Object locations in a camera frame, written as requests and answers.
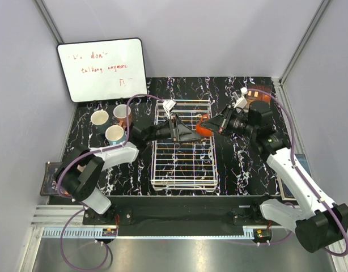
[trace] orange object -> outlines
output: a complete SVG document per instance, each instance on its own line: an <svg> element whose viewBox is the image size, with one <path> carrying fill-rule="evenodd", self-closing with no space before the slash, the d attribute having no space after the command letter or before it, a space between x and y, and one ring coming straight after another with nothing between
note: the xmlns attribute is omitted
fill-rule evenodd
<svg viewBox="0 0 348 272"><path fill-rule="evenodd" d="M211 137L213 136L213 132L201 126L201 123L206 119L209 119L209 117L208 115L204 114L199 123L196 125L196 132L204 137Z"/></svg>

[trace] white wall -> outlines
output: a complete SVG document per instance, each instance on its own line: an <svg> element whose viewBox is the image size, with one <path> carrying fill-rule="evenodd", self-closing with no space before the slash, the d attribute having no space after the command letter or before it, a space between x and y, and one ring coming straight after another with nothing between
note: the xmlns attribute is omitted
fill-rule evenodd
<svg viewBox="0 0 348 272"><path fill-rule="evenodd" d="M16 271L47 161L59 160L74 105L32 0L0 0L0 271Z"/></svg>
<svg viewBox="0 0 348 272"><path fill-rule="evenodd" d="M148 77L280 77L321 0L44 0L64 42L139 37Z"/></svg>
<svg viewBox="0 0 348 272"><path fill-rule="evenodd" d="M285 88L315 181L348 205L348 0L332 1Z"/></svg>

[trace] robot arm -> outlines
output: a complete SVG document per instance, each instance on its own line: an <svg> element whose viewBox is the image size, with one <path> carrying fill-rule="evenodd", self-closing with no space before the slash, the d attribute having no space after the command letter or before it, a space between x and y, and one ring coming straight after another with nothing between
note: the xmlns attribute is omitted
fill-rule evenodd
<svg viewBox="0 0 348 272"><path fill-rule="evenodd" d="M58 180L62 172L68 165L90 151L101 150L79 160L76 165L71 167L64 175L61 187L73 198L92 208L96 213L102 215L111 207L110 200L96 187L100 174L103 170L114 167L122 163L132 163L144 152L147 143L158 139L172 139L173 142L193 142L199 141L201 136L192 129L186 127L177 114L172 114L171 110L175 106L175 101L165 100L163 103L167 120L161 124L153 125L151 121L141 120L130 127L129 141L126 145L104 151L100 148L88 148L84 145L75 147L69 157L62 163L57 170L55 179Z"/></svg>
<svg viewBox="0 0 348 272"><path fill-rule="evenodd" d="M245 93L246 90L238 91L237 96ZM320 199L309 188L292 165L290 144L273 130L270 106L264 101L253 101L246 114L241 110L243 107L236 105L226 106L219 115L204 121L201 126L228 137L233 133L249 137L252 148L277 172L300 206L300 209L293 209L276 199L267 199L259 206L262 218L273 220L295 232L301 245L309 252L342 239L338 225L323 203L336 214L345 231L348 228L348 207L345 204L337 205L295 159L295 165L319 193Z"/></svg>

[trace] dish rack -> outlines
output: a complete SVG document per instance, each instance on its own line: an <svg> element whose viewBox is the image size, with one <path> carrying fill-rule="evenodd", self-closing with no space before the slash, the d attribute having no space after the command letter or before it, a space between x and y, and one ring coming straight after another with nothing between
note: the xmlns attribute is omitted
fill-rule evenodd
<svg viewBox="0 0 348 272"><path fill-rule="evenodd" d="M192 130L206 114L211 118L208 100L176 100L172 113ZM165 121L162 103L155 107L155 124ZM151 184L155 190L205 190L213 192L218 184L214 137L196 143L155 141L152 145Z"/></svg>

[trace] black tabletop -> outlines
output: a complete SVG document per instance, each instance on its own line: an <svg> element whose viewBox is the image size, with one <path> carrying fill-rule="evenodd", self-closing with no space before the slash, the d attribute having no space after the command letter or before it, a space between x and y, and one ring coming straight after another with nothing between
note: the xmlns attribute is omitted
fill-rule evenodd
<svg viewBox="0 0 348 272"><path fill-rule="evenodd" d="M200 78L147 78L148 94L162 99L210 100L213 116L227 104L234 101L232 93L242 87L269 90L275 95L270 78L259 77L200 77ZM90 123L90 117L97 109L104 109L113 119L113 109L121 101L98 101L79 103L66 143L63 159L72 148L80 143L88 147L106 146L108 143ZM138 99L131 105L133 120L139 122L143 116L154 120L154 99ZM287 137L287 131L279 107L270 102L275 128ZM215 135L218 186L215 192L202 190L161 190L151 185L152 151L148 148L141 158L131 164L121 164L101 173L99 188L112 196L191 196L191 195L262 195L279 194L277 177L268 165L249 146L249 140L242 137L224 138Z"/></svg>

